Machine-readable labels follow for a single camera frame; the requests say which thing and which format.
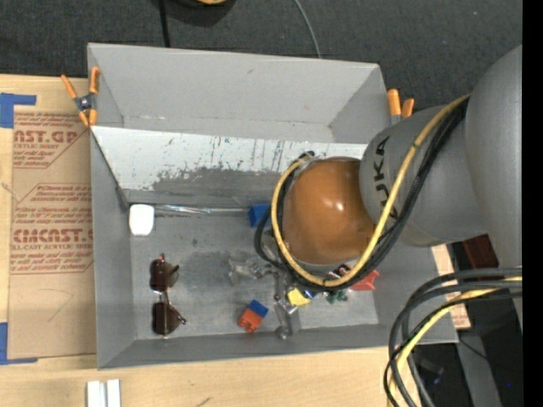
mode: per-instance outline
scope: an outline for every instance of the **blue tape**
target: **blue tape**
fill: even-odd
[[[16,363],[32,363],[37,359],[8,360],[8,323],[0,322],[0,365],[12,365]]]
[[[36,105],[36,95],[16,95],[14,93],[0,93],[0,127],[14,127],[14,106]]]
[[[270,208],[270,204],[268,204],[268,203],[253,205],[251,207],[251,209],[248,212],[249,223],[251,224],[251,227],[256,226],[256,225],[259,224],[260,219],[266,213],[268,208]]]

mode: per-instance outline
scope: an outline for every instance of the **wooden table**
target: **wooden table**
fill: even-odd
[[[76,91],[86,79],[73,81]],[[58,77],[0,75],[0,92],[36,94],[40,111],[75,111]],[[0,128],[0,322],[7,320],[13,131]],[[85,405],[91,380],[120,379],[131,406],[384,406],[386,348],[97,371],[96,356],[0,366],[0,405]]]

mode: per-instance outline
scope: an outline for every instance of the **orange clamp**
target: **orange clamp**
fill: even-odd
[[[98,120],[98,114],[96,110],[92,107],[92,100],[95,95],[98,95],[100,89],[100,68],[93,66],[91,69],[91,77],[89,83],[89,93],[84,97],[78,97],[74,86],[71,84],[70,80],[66,75],[62,74],[60,80],[64,83],[66,91],[70,95],[70,98],[73,99],[76,103],[77,108],[79,109],[79,118],[83,125],[88,127],[89,125],[96,125]]]

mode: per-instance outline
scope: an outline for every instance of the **white object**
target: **white object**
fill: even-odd
[[[154,226],[154,207],[144,203],[135,203],[130,207],[128,219],[130,231],[136,237],[146,237]]]
[[[120,380],[87,382],[87,407],[120,407]]]

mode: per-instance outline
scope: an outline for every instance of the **red block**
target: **red block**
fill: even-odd
[[[379,276],[379,273],[377,270],[374,270],[361,281],[355,283],[352,287],[350,287],[350,289],[353,291],[373,291],[375,289],[375,286],[373,286],[373,281],[377,276]]]
[[[243,327],[247,333],[254,332],[262,322],[262,317],[251,309],[246,309],[238,320],[238,326]]]

